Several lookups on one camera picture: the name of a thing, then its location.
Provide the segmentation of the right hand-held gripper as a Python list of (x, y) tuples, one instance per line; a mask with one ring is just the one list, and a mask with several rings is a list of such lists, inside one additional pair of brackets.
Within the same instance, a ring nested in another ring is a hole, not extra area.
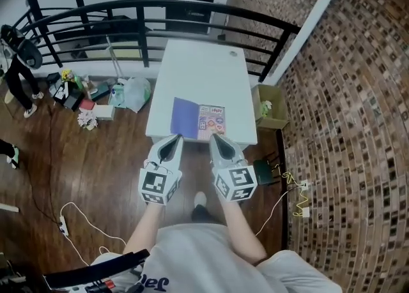
[(219, 134), (210, 137), (213, 185), (226, 202), (250, 199), (258, 185), (254, 167), (243, 157), (242, 148)]

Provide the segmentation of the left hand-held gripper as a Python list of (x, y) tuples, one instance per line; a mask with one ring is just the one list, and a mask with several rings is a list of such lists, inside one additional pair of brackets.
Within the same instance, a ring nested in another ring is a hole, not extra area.
[(152, 145), (139, 172), (138, 192), (147, 204), (166, 206), (180, 187), (184, 138), (170, 135)]

